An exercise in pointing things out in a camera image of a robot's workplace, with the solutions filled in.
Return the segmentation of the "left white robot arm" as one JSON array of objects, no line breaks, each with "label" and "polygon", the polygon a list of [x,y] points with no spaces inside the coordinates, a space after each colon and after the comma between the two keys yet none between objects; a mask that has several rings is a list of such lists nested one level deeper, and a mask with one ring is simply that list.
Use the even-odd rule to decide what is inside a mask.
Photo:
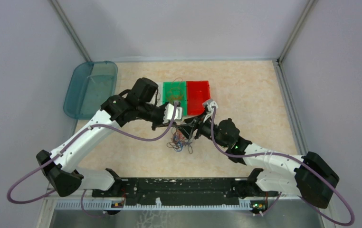
[{"label": "left white robot arm", "polygon": [[121,128],[132,121],[152,123],[152,129],[166,127],[166,131],[182,117],[178,100],[161,106],[151,103],[158,91],[158,84],[148,78],[139,78],[132,89],[109,97],[96,114],[76,134],[51,152],[40,151],[37,160],[42,172],[61,197],[77,190],[102,190],[115,197],[121,193],[120,177],[112,170],[103,171],[79,168],[79,163],[107,136],[120,133],[140,141],[147,138],[126,133]]}]

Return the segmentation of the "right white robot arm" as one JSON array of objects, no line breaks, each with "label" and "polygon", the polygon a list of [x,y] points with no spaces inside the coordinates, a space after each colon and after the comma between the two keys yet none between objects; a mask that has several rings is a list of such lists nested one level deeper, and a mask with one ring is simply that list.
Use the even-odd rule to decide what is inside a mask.
[{"label": "right white robot arm", "polygon": [[311,205],[325,209],[333,191],[319,176],[333,187],[339,182],[339,176],[319,154],[277,155],[241,137],[240,130],[230,118],[212,124],[211,119],[204,121],[201,116],[192,117],[177,129],[187,138],[204,136],[216,142],[226,148],[228,158],[234,163],[253,166],[247,182],[247,190],[253,196],[264,191],[278,191],[300,196]]}]

